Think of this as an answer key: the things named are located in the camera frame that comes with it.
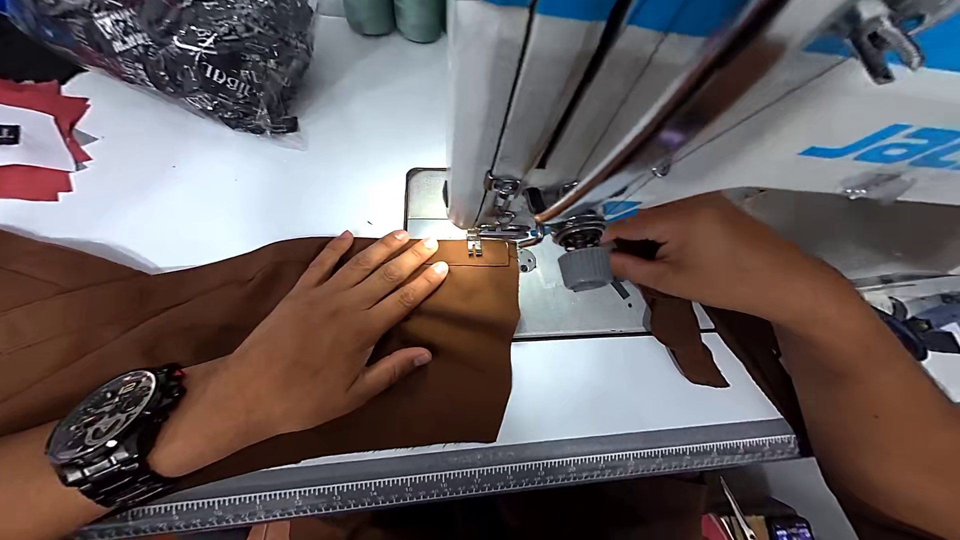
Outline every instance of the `blue logo text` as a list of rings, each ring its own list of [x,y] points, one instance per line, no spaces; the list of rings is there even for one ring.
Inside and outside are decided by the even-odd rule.
[[[960,170],[960,157],[950,159],[952,154],[960,152],[960,143],[955,142],[960,139],[960,131],[918,128],[903,134],[913,127],[910,124],[894,124],[847,146],[811,146],[800,152],[799,156],[837,160],[856,154],[854,161],[897,163],[909,160],[907,164],[915,167]],[[891,141],[895,135],[900,137]]]

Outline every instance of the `wristwatch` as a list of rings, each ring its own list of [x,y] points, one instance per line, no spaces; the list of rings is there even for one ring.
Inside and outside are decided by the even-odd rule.
[[[128,508],[169,489],[147,455],[183,397],[183,371],[170,364],[125,373],[97,388],[60,420],[47,459],[60,481],[108,508]]]

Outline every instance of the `red fabric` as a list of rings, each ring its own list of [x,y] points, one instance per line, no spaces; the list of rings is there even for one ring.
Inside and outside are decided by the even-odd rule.
[[[81,148],[77,139],[73,137],[73,129],[90,107],[86,98],[51,93],[49,86],[18,85],[20,88],[11,88],[10,85],[16,85],[16,83],[4,81],[4,84],[0,86],[0,103],[50,114],[56,119],[57,127],[60,129],[60,134],[63,135],[63,140],[66,141],[66,146],[70,149],[74,161],[83,163],[92,160],[90,155]]]
[[[0,103],[36,110],[54,117],[74,161],[92,158],[73,136],[77,122],[89,108],[86,98],[60,95],[60,84],[21,84],[0,79]],[[25,201],[57,201],[61,193],[73,190],[70,173],[32,165],[0,166],[0,198]]]
[[[61,193],[70,191],[68,172],[32,165],[0,167],[0,199],[57,201]]]
[[[0,79],[0,88],[12,90],[14,92],[39,92],[42,94],[60,95],[60,83],[49,81],[47,83],[15,83]]]

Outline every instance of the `right hand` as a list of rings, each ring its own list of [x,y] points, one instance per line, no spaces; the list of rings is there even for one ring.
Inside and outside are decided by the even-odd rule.
[[[618,278],[786,327],[819,320],[827,302],[859,301],[839,272],[719,192],[642,209],[609,226],[604,241],[615,238],[662,244],[655,260],[612,253]]]

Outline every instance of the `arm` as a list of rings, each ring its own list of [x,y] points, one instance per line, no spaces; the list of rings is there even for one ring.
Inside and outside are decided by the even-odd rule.
[[[410,348],[366,366],[380,336],[446,276],[438,262],[396,289],[437,251],[436,241],[423,240],[380,266],[408,238],[387,235],[336,274],[353,237],[332,240],[232,355],[185,370],[186,395],[157,437],[151,467],[179,477],[272,436],[313,428],[429,361],[429,351]],[[60,484],[44,454],[53,426],[0,438],[0,537],[61,538],[109,511]]]
[[[839,273],[718,194],[642,210],[617,237],[662,245],[652,261],[612,254],[615,275],[774,324],[834,488],[960,538],[960,409]]]

